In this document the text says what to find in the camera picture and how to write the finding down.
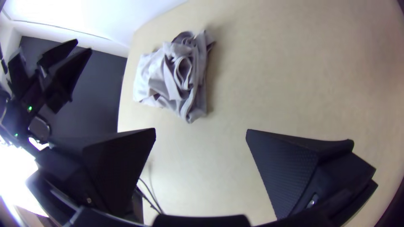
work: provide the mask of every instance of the table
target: table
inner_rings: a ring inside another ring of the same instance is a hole
[[[209,114],[187,124],[133,102],[142,53],[179,32],[217,40],[207,69]],[[347,226],[373,226],[404,174],[404,18],[395,0],[190,0],[133,36],[118,131],[154,127],[142,178],[171,215],[276,220],[245,142],[258,129],[355,141],[377,171],[373,196]],[[155,213],[144,205],[145,223]]]

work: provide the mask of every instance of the gray cloth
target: gray cloth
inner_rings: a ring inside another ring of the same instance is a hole
[[[214,40],[208,31],[180,33],[156,52],[140,57],[133,100],[168,108],[188,123],[206,115],[207,53]]]

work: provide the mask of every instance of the black cable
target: black cable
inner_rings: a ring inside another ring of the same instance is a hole
[[[143,197],[144,199],[146,199],[147,202],[150,204],[150,207],[151,207],[151,208],[153,208],[155,211],[157,211],[157,213],[161,214],[161,211],[157,210],[157,208],[150,202],[150,200],[143,194],[143,192],[137,190],[136,188],[135,188],[135,192],[136,192],[139,196],[141,196],[141,197]]]
[[[139,180],[144,184],[144,186],[146,186],[147,190],[149,191],[151,198],[154,200],[154,202],[156,203],[157,207],[160,209],[161,213],[164,214],[163,209],[161,209],[159,203],[157,202],[156,198],[153,196],[151,190],[149,189],[149,187],[147,186],[147,184],[141,179],[139,178]]]

